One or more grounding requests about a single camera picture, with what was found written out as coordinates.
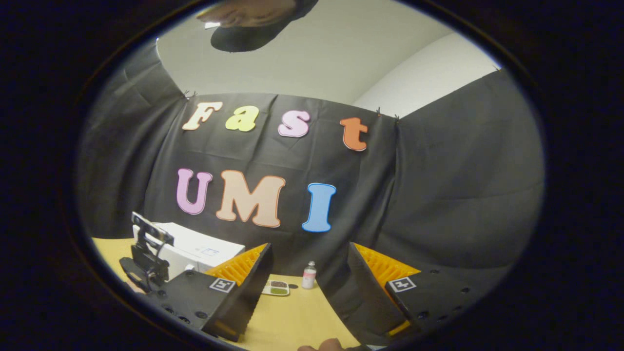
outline ceiling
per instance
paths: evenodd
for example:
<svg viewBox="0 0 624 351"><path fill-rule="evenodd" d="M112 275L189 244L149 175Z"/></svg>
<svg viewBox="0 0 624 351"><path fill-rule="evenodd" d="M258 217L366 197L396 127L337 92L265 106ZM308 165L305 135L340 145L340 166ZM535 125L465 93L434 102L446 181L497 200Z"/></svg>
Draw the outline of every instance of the ceiling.
<svg viewBox="0 0 624 351"><path fill-rule="evenodd" d="M390 0L319 0L264 47L212 48L214 29L191 17L158 39L163 65L182 91L268 92L352 104L398 64L452 33Z"/></svg>

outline blue letter i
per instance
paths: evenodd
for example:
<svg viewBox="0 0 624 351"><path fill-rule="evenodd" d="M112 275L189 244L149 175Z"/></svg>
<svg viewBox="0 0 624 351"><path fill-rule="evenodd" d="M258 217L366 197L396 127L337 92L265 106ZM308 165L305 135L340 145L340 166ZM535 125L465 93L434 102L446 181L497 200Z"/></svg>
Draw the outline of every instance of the blue letter i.
<svg viewBox="0 0 624 351"><path fill-rule="evenodd" d="M331 196L336 193L336 187L329 184L312 183L308 185L308 191L312 194L310 215L308 221L301 227L307 232L327 232L331 229L331 225L327 222L329 202Z"/></svg>

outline hand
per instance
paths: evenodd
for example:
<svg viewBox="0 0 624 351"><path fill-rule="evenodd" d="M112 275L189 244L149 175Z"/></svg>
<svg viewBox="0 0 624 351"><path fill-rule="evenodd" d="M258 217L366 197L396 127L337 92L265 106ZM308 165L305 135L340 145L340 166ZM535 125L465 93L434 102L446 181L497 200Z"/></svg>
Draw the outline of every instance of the hand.
<svg viewBox="0 0 624 351"><path fill-rule="evenodd" d="M227 0L197 15L201 22L219 22L221 27L262 27L288 17L295 0Z"/></svg>
<svg viewBox="0 0 624 351"><path fill-rule="evenodd" d="M138 287L136 284L134 284L130 279L126 279L124 280L125 283L128 284L128 286L134 291L134 292L138 292L140 294L144 294L145 292L143 291L143 289L141 289L140 287Z"/></svg>
<svg viewBox="0 0 624 351"><path fill-rule="evenodd" d="M301 346L297 349L297 351L345 351L345 349L342 345L340 345L340 341L338 341L338 339L327 339L324 342L321 342L318 350L312 346Z"/></svg>

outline food tray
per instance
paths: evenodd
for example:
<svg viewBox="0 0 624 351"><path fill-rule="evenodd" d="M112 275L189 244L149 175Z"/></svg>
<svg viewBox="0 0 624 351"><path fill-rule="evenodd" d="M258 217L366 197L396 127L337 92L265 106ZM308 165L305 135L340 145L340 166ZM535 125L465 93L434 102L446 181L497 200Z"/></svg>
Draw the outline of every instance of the food tray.
<svg viewBox="0 0 624 351"><path fill-rule="evenodd" d="M290 295L290 288L288 283L281 280L267 280L262 293L274 296L288 296Z"/></svg>

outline pink letter u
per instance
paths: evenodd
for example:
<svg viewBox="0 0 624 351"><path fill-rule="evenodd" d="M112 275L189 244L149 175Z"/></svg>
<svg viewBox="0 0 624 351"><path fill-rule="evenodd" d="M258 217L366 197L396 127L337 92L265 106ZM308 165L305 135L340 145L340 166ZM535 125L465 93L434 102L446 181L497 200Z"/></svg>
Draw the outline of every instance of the pink letter u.
<svg viewBox="0 0 624 351"><path fill-rule="evenodd" d="M197 179L199 179L199 186L197 187L197 200L194 204L188 201L188 183L193 177L193 171L186 168L178 170L178 206L188 214L200 214L206 206L206 191L208 190L208 183L212 180L212 174L206 172L199 172Z"/></svg>

